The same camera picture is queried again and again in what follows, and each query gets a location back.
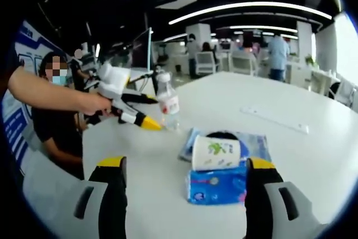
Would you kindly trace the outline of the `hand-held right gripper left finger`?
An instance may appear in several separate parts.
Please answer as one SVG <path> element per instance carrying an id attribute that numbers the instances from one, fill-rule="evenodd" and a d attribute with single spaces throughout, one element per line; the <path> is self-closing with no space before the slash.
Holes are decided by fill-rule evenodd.
<path id="1" fill-rule="evenodd" d="M 57 238 L 125 238 L 126 157 L 100 161 L 88 180 L 66 182 L 57 212 Z"/>

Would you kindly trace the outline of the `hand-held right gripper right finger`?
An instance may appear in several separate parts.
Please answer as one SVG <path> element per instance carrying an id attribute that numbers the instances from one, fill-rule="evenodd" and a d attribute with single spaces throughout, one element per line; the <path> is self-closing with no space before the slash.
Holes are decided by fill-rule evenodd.
<path id="1" fill-rule="evenodd" d="M 250 157 L 246 167 L 245 238 L 318 238 L 327 225 L 300 189 L 267 160 Z"/>

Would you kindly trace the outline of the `person's left hand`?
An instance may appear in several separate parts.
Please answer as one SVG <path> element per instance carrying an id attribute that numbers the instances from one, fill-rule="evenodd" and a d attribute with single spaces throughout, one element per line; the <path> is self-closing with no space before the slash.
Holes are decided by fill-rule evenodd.
<path id="1" fill-rule="evenodd" d="M 78 102 L 79 111 L 86 115 L 111 109 L 111 101 L 97 93 L 81 93 Z"/>

